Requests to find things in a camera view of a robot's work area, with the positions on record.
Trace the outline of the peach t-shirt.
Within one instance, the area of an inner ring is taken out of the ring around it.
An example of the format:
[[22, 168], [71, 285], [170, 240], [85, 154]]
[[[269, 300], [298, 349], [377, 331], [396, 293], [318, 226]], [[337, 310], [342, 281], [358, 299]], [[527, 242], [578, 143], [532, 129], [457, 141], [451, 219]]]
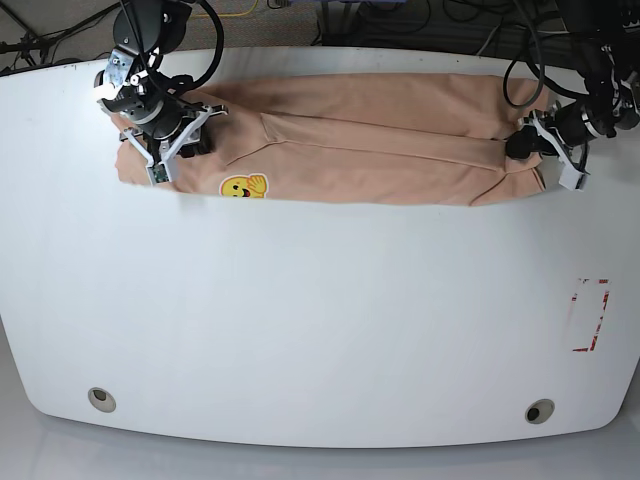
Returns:
[[481, 206], [540, 194], [541, 159], [509, 158], [529, 79], [453, 73], [262, 78], [206, 86], [227, 113], [214, 149], [177, 162], [167, 191], [250, 199]]

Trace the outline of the black tripod stand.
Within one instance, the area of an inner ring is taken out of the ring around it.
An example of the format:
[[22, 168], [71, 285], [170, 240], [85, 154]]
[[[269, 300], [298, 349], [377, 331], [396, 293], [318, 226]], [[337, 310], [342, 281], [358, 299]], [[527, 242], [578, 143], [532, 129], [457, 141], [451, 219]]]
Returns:
[[1, 2], [1, 14], [19, 27], [23, 35], [19, 41], [8, 43], [1, 41], [1, 56], [13, 55], [9, 65], [1, 66], [1, 75], [8, 76], [23, 71], [37, 70], [55, 65], [55, 56], [59, 46], [67, 40], [97, 27], [113, 12], [121, 7], [115, 2], [102, 10], [80, 20], [78, 23], [48, 33], [38, 33], [14, 8], [5, 1]]

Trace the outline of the red tape rectangle marking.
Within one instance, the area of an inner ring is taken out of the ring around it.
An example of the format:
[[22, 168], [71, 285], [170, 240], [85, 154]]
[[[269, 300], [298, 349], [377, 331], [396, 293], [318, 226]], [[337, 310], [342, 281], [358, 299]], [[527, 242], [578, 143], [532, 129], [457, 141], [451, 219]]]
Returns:
[[611, 281], [580, 278], [571, 298], [566, 341], [576, 353], [595, 349], [607, 309]]

